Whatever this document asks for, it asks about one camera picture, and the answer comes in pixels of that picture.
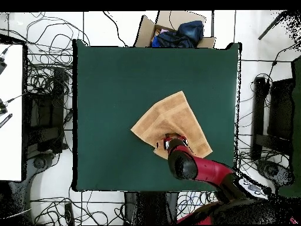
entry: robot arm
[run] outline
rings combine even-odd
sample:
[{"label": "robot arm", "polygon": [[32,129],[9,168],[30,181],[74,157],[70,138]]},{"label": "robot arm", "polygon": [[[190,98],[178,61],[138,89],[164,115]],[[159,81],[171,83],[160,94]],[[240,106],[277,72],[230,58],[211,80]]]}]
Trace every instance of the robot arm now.
[{"label": "robot arm", "polygon": [[218,189],[218,199],[230,203],[239,199],[265,198],[262,190],[238,176],[224,164],[196,157],[188,147],[187,139],[181,135],[166,135],[163,141],[168,151],[168,164],[175,178],[203,181]]}]

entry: box flap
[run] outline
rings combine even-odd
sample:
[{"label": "box flap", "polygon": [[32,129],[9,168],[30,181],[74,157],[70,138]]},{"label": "box flap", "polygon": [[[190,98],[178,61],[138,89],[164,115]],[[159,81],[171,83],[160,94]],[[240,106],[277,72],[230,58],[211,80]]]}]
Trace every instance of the box flap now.
[{"label": "box flap", "polygon": [[203,37],[196,46],[197,48],[213,48],[215,44],[215,37]]},{"label": "box flap", "polygon": [[153,37],[155,24],[149,20],[146,16],[141,19],[139,31],[137,34],[135,47],[146,47],[151,45],[151,39]]},{"label": "box flap", "polygon": [[188,11],[159,11],[156,24],[178,30],[181,24],[192,21],[202,21],[204,24],[206,22],[206,18]]}]

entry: green tabletop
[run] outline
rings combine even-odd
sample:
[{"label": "green tabletop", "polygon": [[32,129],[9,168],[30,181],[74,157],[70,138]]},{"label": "green tabletop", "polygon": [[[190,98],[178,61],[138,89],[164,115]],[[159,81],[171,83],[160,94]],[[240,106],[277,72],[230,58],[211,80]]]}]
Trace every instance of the green tabletop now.
[{"label": "green tabletop", "polygon": [[213,150],[207,158],[232,167],[239,44],[228,47],[88,47],[77,40],[76,189],[214,190],[174,178],[167,160],[130,129],[154,103],[182,90]]}]

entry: towel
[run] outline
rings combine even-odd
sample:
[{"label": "towel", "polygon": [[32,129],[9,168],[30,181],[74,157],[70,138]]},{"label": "towel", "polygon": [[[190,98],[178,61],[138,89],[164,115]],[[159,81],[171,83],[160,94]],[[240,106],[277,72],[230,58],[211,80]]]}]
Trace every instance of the towel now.
[{"label": "towel", "polygon": [[167,159],[164,150],[165,134],[177,133],[187,138],[193,154],[204,158],[212,150],[192,112],[183,91],[154,104],[132,127],[131,131],[141,140],[153,146],[154,153]]}]

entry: black cable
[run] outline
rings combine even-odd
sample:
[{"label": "black cable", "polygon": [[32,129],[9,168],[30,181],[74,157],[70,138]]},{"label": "black cable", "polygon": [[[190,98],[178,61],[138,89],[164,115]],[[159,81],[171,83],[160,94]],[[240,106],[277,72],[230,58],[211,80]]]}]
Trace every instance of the black cable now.
[{"label": "black cable", "polygon": [[[280,164],[280,163],[282,162],[282,158],[283,158],[283,157],[285,157],[287,160],[289,160],[289,159],[286,157],[286,155],[281,154],[281,153],[279,153],[279,152],[277,152],[277,151],[274,151],[274,150],[262,150],[261,153],[263,153],[263,154],[267,153],[266,156],[261,156],[261,157],[259,158],[259,159],[263,159],[263,160],[265,160],[265,161],[267,161],[269,158],[274,157],[274,156],[277,156],[277,155],[281,155],[281,161],[278,162],[278,164]],[[244,164],[240,164],[240,165],[239,165],[239,168],[242,167],[246,172],[247,172],[247,170],[248,170],[249,168],[253,168],[254,170],[257,170],[256,168],[252,167],[253,164],[256,165],[257,159],[256,159],[256,160],[252,160],[252,159],[251,159],[251,156],[250,156],[250,152],[240,152],[240,153],[239,153],[239,161],[240,161],[240,162],[241,162],[241,161],[244,162]],[[244,165],[248,165],[249,168],[248,168],[248,169],[245,169],[245,168],[243,167]]]},{"label": "black cable", "polygon": [[93,191],[91,191],[90,197],[89,197],[88,202],[87,202],[87,211],[88,211],[88,213],[90,213],[90,211],[89,211],[89,209],[88,209],[88,204],[89,204],[89,201],[90,201],[90,199],[91,199],[92,193],[93,193]]},{"label": "black cable", "polygon": [[[71,203],[72,205],[74,205],[75,207],[81,209],[81,212],[82,212],[82,211],[85,212],[85,215],[82,215],[81,217],[87,215],[87,216],[88,216],[89,218],[91,218],[97,225],[101,225],[101,224],[99,224],[99,223],[96,221],[96,219],[94,219],[93,215],[94,215],[94,214],[102,214],[102,215],[104,215],[104,216],[106,217],[106,220],[107,220],[107,222],[106,222],[105,224],[108,224],[108,216],[107,216],[104,212],[102,212],[102,211],[96,211],[96,212],[90,213],[90,212],[87,211],[86,209],[81,208],[80,206],[76,205],[76,204],[75,204],[71,199],[69,199],[69,198],[55,197],[55,198],[53,198],[53,199],[56,199],[56,198],[62,198],[62,200],[51,202],[50,205],[49,205],[48,207],[46,207],[46,208],[45,208],[38,216],[36,216],[36,218],[34,219],[34,225],[36,225],[36,224],[38,223],[38,221],[40,220],[40,218],[41,218],[42,216],[44,216],[44,215],[50,216],[50,214],[55,214],[55,215],[57,216],[57,221],[54,221],[54,220],[52,219],[52,222],[51,222],[51,223],[53,224],[53,226],[55,226],[55,223],[58,222],[58,223],[59,223],[59,226],[62,226],[62,224],[61,224],[61,222],[60,222],[60,219],[61,219],[61,218],[64,218],[64,219],[65,219],[65,215],[62,215],[62,214],[59,213],[59,211],[58,211],[58,209],[57,209],[57,205],[59,205],[59,204],[61,204],[61,203],[66,203],[66,201],[67,201],[67,202],[70,202],[70,203]],[[47,199],[47,198],[42,198],[42,199],[40,199],[40,200],[33,200],[33,201],[31,201],[31,202],[42,201],[42,200],[45,200],[45,199]]]},{"label": "black cable", "polygon": [[271,69],[270,69],[269,77],[270,77],[270,75],[271,75],[271,73],[272,73],[273,67],[277,64],[277,58],[278,58],[279,54],[280,54],[281,52],[285,51],[285,50],[288,50],[288,49],[293,48],[293,47],[296,46],[296,45],[300,45],[300,41],[299,41],[300,38],[301,38],[301,36],[298,37],[298,38],[296,39],[297,42],[295,42],[293,45],[291,45],[291,46],[289,46],[289,47],[287,47],[287,48],[285,48],[285,49],[283,49],[283,50],[280,50],[280,51],[277,53],[276,58],[275,58],[275,60],[274,60],[273,63],[272,63],[272,67],[271,67]]},{"label": "black cable", "polygon": [[68,145],[68,143],[67,143],[67,139],[66,139],[66,134],[65,134],[65,132],[63,133],[63,136],[64,136],[64,138],[65,138],[66,145],[67,145],[68,149],[69,149],[70,152],[73,154],[72,150],[70,149],[70,147],[69,147],[69,145]]},{"label": "black cable", "polygon": [[119,39],[120,41],[123,42],[123,44],[125,45],[125,47],[128,47],[128,46],[125,44],[125,42],[124,42],[123,40],[121,40],[121,38],[119,37],[119,30],[118,30],[118,26],[117,26],[116,22],[115,22],[111,17],[109,17],[104,11],[103,11],[103,14],[105,14],[105,16],[107,16],[107,17],[115,24],[116,29],[117,29],[117,36],[118,36],[118,39]]},{"label": "black cable", "polygon": [[33,15],[35,18],[38,18],[42,13],[39,12],[39,15],[38,16],[35,16],[32,12],[30,12],[31,15]]},{"label": "black cable", "polygon": [[169,13],[169,22],[170,22],[170,25],[172,26],[172,22],[170,21],[170,15],[171,15],[172,11],[170,11]]},{"label": "black cable", "polygon": [[19,97],[21,97],[21,96],[24,96],[24,95],[26,95],[26,94],[29,94],[29,93],[31,93],[32,91],[35,91],[35,90],[38,90],[38,89],[41,89],[41,88],[34,88],[34,89],[32,89],[32,90],[29,90],[28,92],[26,92],[26,93],[24,93],[24,94],[21,94],[21,95],[15,97],[15,98],[9,99],[8,101],[5,101],[4,103],[7,103],[7,104],[8,104],[8,103],[11,103],[11,102],[14,101],[15,99],[17,99],[17,98],[19,98]]},{"label": "black cable", "polygon": [[248,113],[248,114],[246,114],[246,115],[244,115],[243,117],[241,117],[241,118],[239,118],[239,120],[238,121],[240,121],[242,118],[244,118],[244,117],[246,117],[246,116],[248,116],[248,115],[250,115],[250,114],[252,114],[252,113],[254,113],[254,111],[252,111],[252,112],[250,112],[250,113]]},{"label": "black cable", "polygon": [[251,123],[249,125],[239,126],[239,128],[241,128],[241,127],[249,127],[249,126],[252,125],[252,123],[253,123],[253,121],[251,121]]},{"label": "black cable", "polygon": [[5,55],[6,53],[7,53],[7,51],[8,51],[8,49],[11,47],[11,46],[13,46],[13,45],[22,45],[22,43],[20,43],[20,42],[16,42],[15,44],[10,44],[10,46],[8,46],[7,48],[5,48],[3,51],[2,51],[2,55]]},{"label": "black cable", "polygon": [[123,209],[123,207],[124,207],[125,205],[126,205],[126,203],[122,204],[121,207],[120,207],[120,209],[118,209],[118,208],[115,208],[115,209],[114,209],[114,213],[115,213],[116,217],[113,218],[109,223],[107,223],[107,225],[110,225],[110,224],[111,224],[114,220],[116,220],[117,218],[119,218],[119,219],[122,220],[123,222],[127,222],[127,223],[131,224],[131,222],[128,221],[128,220],[124,217],[124,214],[122,213],[122,209]]},{"label": "black cable", "polygon": [[243,101],[240,101],[240,102],[245,102],[245,101],[249,101],[250,99],[253,99],[254,96],[252,96],[251,98],[249,99],[244,99]]},{"label": "black cable", "polygon": [[[69,43],[67,45],[67,47],[65,48],[58,48],[58,47],[54,47],[52,44],[54,42],[54,40],[58,37],[58,36],[64,36],[67,37],[65,34],[57,34],[55,35],[55,37],[53,38],[51,45],[47,46],[47,45],[41,45],[38,44],[39,40],[42,38],[42,36],[44,36],[45,31],[50,27],[50,26],[54,26],[54,25],[66,25],[69,27],[69,29],[72,32],[72,36],[73,36],[73,30],[71,29],[71,27],[77,29],[79,31],[79,33],[81,32],[80,29],[78,29],[76,26],[72,25],[71,23],[65,21],[62,18],[55,18],[55,17],[49,17],[46,16],[45,13],[40,12],[38,16],[35,17],[39,17],[42,16],[41,18],[39,18],[36,21],[31,22],[26,30],[26,38],[23,37],[22,35],[20,35],[19,33],[15,32],[15,31],[11,31],[12,34],[17,34],[19,35],[21,38],[23,38],[25,40],[25,42],[27,44],[31,44],[36,46],[40,51],[44,52],[45,55],[40,55],[39,58],[32,53],[31,55],[29,55],[28,59],[29,59],[29,67],[28,67],[28,88],[41,88],[43,89],[42,91],[40,91],[39,93],[36,94],[51,94],[52,93],[52,85],[53,85],[53,69],[55,67],[61,67],[61,68],[65,68],[65,73],[66,75],[68,75],[69,79],[72,79],[72,55],[69,52],[69,50],[72,50],[72,48],[68,49],[69,44],[71,43],[71,39],[69,38]],[[40,35],[40,37],[38,38],[37,41],[35,42],[31,42],[28,40],[28,33],[30,31],[30,29],[38,22],[43,21],[43,20],[48,20],[48,21],[63,21],[63,23],[56,23],[56,24],[50,24],[47,25],[44,29],[44,31],[42,32],[42,34]],[[43,49],[41,49],[39,46],[47,46],[49,48],[49,53],[47,54],[47,52]],[[51,52],[59,52],[60,54],[58,55],[53,55],[51,54]],[[69,58],[68,61],[66,61],[65,59],[63,59],[62,55],[67,55],[67,57],[65,58]],[[40,64],[34,63],[33,60],[36,60],[38,62],[40,62]],[[71,93],[72,93],[72,89],[71,91],[69,90],[69,86],[71,86],[71,83],[69,83],[69,79],[65,80],[63,83],[63,88],[64,88],[64,93],[60,96],[57,96],[57,98],[60,98],[62,96],[67,96],[67,101],[68,101],[68,97],[71,97]],[[66,102],[63,105],[64,109],[68,109],[66,107]]]},{"label": "black cable", "polygon": [[15,35],[18,35],[18,36],[20,36],[27,44],[35,45],[37,48],[39,48],[38,45],[39,45],[39,46],[50,47],[50,46],[48,46],[48,45],[43,45],[43,44],[38,44],[38,43],[35,44],[35,43],[33,43],[33,42],[27,40],[27,39],[26,39],[24,36],[22,36],[20,33],[16,32],[16,31],[13,31],[13,30],[11,30],[11,29],[2,29],[2,28],[0,28],[0,31],[9,31],[9,32],[11,32],[11,33],[13,33],[13,34],[15,34]]},{"label": "black cable", "polygon": [[[213,199],[210,199],[210,195],[214,194],[214,193],[215,193],[214,191],[205,191],[205,192],[200,192],[200,196],[197,196],[197,195],[195,195],[196,194],[195,191],[192,191],[192,192],[188,191],[188,192],[186,192],[186,194],[179,195],[178,196],[178,204],[177,204],[177,217],[178,216],[184,217],[184,216],[194,212],[197,207],[206,205],[207,204],[206,201],[208,203],[214,202],[215,196],[213,197]],[[201,196],[203,196],[203,195],[205,196],[205,203],[202,202],[202,200],[201,200]],[[179,203],[179,200],[182,197],[186,197],[186,199],[182,200]],[[189,210],[188,213],[184,212],[184,210],[186,208],[188,208],[188,210]]]},{"label": "black cable", "polygon": [[59,162],[59,157],[58,157],[58,160],[57,160],[57,162],[54,164],[54,165],[51,165],[51,167],[54,167],[55,165],[57,165],[58,164],[58,162]]}]

